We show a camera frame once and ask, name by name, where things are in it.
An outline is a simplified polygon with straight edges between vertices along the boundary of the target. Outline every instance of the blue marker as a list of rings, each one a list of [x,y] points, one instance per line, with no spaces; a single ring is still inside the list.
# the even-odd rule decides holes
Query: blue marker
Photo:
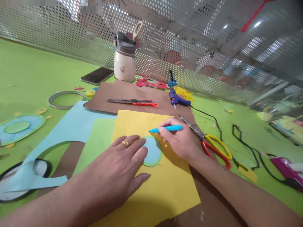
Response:
[[[179,131],[182,129],[182,126],[181,125],[172,125],[172,126],[166,126],[164,128],[167,129],[168,131]],[[159,130],[157,128],[155,128],[155,129],[149,130],[149,132],[157,133],[157,132],[159,132]]]

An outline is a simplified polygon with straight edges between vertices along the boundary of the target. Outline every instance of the gold ring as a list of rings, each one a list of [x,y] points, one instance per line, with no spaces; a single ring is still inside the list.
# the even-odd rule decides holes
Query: gold ring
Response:
[[[126,147],[129,146],[128,141],[126,141],[126,140],[123,140],[122,143],[124,143],[124,145],[125,145]]]

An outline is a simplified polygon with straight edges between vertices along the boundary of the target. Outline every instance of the perforated metal sheet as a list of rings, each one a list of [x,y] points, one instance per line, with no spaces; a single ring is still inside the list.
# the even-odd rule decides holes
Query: perforated metal sheet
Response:
[[[113,67],[113,34],[121,31],[132,38],[143,20],[136,39],[137,74],[167,82],[173,69],[183,87],[249,104],[283,83],[281,72],[303,77],[301,1],[267,3],[248,31],[240,32],[261,2],[113,0],[96,9],[101,15],[81,14],[80,0],[60,0],[55,7],[0,7],[0,35]],[[274,70],[247,65],[249,80],[226,82],[228,65],[242,57]]]

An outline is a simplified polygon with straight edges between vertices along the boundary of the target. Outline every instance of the yellow yarn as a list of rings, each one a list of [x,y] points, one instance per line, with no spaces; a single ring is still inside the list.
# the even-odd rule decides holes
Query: yellow yarn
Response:
[[[187,101],[193,102],[193,93],[190,93],[188,90],[179,87],[178,85],[174,87],[177,95],[183,95]]]

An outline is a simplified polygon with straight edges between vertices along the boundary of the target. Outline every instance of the star cutout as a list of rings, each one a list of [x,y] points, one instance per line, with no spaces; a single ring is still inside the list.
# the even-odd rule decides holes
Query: star cutout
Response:
[[[82,88],[82,87],[77,87],[77,88],[75,88],[75,90],[81,90],[81,89],[84,89],[84,88]]]

